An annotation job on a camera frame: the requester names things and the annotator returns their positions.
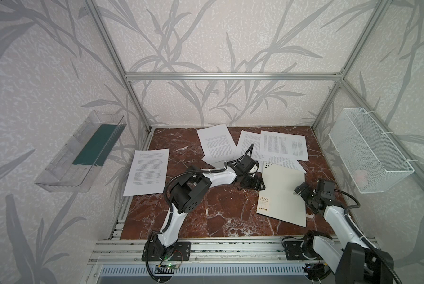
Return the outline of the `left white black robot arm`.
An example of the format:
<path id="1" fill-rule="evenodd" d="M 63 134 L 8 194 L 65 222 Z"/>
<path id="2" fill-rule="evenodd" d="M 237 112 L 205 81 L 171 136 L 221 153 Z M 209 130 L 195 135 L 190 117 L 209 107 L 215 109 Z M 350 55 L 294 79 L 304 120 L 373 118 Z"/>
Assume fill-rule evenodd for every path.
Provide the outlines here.
<path id="1" fill-rule="evenodd" d="M 187 215 L 200 205 L 211 188 L 237 183 L 243 189 L 265 190 L 263 178 L 258 176 L 259 162 L 249 155 L 225 162 L 221 168 L 200 169 L 191 166 L 173 177 L 163 190 L 168 213 L 159 231 L 149 237 L 158 250 L 166 250 L 178 241 L 180 229 Z"/>

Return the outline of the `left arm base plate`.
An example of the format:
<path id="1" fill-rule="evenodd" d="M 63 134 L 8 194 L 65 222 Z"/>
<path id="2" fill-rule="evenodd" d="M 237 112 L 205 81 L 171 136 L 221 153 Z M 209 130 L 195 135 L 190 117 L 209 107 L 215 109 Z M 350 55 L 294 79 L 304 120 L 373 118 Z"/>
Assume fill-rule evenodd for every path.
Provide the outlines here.
<path id="1" fill-rule="evenodd" d="M 191 242 L 177 241 L 171 246 L 165 247 L 160 242 L 146 243 L 142 254 L 142 260 L 154 261 L 188 261 L 191 253 Z"/>

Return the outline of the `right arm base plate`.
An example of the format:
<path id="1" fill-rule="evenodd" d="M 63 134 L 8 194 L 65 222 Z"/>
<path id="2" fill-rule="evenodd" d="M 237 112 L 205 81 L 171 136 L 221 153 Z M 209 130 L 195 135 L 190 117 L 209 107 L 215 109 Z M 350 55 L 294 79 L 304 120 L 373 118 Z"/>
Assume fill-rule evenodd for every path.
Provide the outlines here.
<path id="1" fill-rule="evenodd" d="M 295 239 L 292 237 L 282 239 L 282 246 L 284 248 L 287 260 L 306 260 L 302 250 L 303 240 Z"/>

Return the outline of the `beige black ring binder folder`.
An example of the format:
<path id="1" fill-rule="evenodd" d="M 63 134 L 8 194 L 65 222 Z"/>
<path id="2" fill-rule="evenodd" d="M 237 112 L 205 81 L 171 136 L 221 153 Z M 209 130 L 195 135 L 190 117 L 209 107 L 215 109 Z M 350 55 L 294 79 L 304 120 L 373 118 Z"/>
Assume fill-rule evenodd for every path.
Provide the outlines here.
<path id="1" fill-rule="evenodd" d="M 295 193 L 296 187 L 305 182 L 305 173 L 265 162 L 262 178 L 265 190 L 259 193 L 256 213 L 305 227 L 305 202 Z"/>

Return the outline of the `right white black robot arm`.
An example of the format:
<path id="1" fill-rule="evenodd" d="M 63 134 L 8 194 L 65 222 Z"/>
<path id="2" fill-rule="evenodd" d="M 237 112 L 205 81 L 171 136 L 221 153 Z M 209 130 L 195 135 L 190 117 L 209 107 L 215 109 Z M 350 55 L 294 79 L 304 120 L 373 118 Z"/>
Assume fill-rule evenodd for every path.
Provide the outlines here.
<path id="1" fill-rule="evenodd" d="M 335 275 L 337 284 L 400 284 L 394 260 L 365 237 L 352 220 L 350 211 L 361 203 L 336 183 L 319 179 L 316 188 L 306 182 L 294 189 L 314 214 L 322 214 L 336 233 L 339 244 L 327 234 L 310 230 L 304 237 L 303 253 L 319 256 Z"/>

